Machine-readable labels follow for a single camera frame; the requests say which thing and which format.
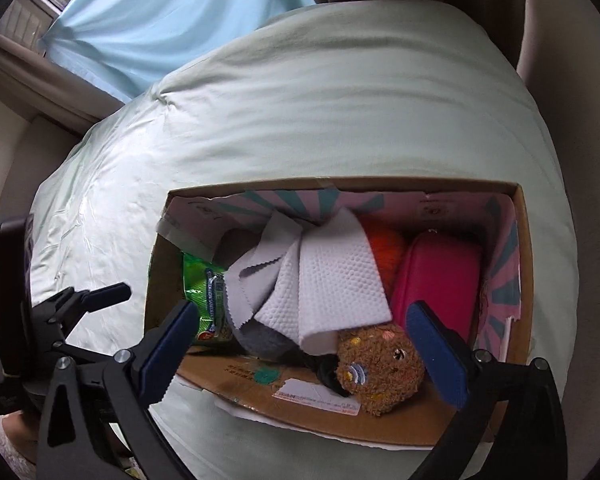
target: bolt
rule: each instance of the bolt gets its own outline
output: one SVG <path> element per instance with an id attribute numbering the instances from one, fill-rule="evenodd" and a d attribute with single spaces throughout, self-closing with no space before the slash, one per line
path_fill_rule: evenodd
<path id="1" fill-rule="evenodd" d="M 65 368 L 71 366 L 72 361 L 73 359 L 71 359 L 70 357 L 61 357 L 56 362 L 56 368 L 58 368 L 59 370 L 64 370 Z"/>
<path id="2" fill-rule="evenodd" d="M 131 352 L 126 348 L 122 350 L 118 350 L 115 354 L 113 354 L 113 360 L 117 363 L 126 363 L 131 359 Z"/>
<path id="3" fill-rule="evenodd" d="M 549 369 L 549 363 L 546 361 L 546 359 L 542 359 L 541 357 L 534 359 L 534 366 L 538 370 L 548 370 Z"/>
<path id="4" fill-rule="evenodd" d="M 476 350 L 474 355 L 475 360 L 482 364 L 489 363 L 493 359 L 493 356 L 487 350 Z"/>

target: mattress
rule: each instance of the mattress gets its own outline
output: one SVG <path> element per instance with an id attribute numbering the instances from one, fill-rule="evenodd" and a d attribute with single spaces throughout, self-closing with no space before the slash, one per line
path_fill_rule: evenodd
<path id="1" fill-rule="evenodd" d="M 112 354 L 142 337 L 147 268 L 168 190 L 351 175 L 522 185 L 535 281 L 529 357 L 548 359 L 562 392 L 578 272 L 554 147 L 531 95 L 485 32 L 438 2 L 292 11 L 167 75 L 94 126 L 34 200 L 33 300 L 70 285 L 127 282 L 129 301 L 85 316 L 69 338 Z M 425 453 L 234 418 L 179 380 L 151 411 L 201 479 L 406 478 Z"/>

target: pink case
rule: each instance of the pink case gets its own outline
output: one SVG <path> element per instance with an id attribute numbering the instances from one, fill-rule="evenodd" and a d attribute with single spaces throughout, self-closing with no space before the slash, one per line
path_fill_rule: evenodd
<path id="1" fill-rule="evenodd" d="M 404 327 L 407 307 L 424 300 L 440 321 L 469 339 L 480 285 L 480 245 L 433 231 L 419 234 L 404 255 L 391 298 L 394 323 Z"/>

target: green plastic package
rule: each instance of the green plastic package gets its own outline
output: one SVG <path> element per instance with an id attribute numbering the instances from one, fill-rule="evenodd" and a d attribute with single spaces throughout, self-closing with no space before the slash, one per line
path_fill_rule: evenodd
<path id="1" fill-rule="evenodd" d="M 182 253 L 184 296 L 198 306 L 200 325 L 193 344 L 231 341 L 234 335 L 224 313 L 224 269 Z"/>

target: green circular mark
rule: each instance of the green circular mark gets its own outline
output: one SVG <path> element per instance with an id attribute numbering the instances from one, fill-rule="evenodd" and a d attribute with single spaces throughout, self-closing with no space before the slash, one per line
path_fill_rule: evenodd
<path id="1" fill-rule="evenodd" d="M 278 377 L 280 377 L 280 372 L 278 370 L 266 366 L 258 368 L 253 375 L 253 378 L 258 384 L 271 384 Z"/>

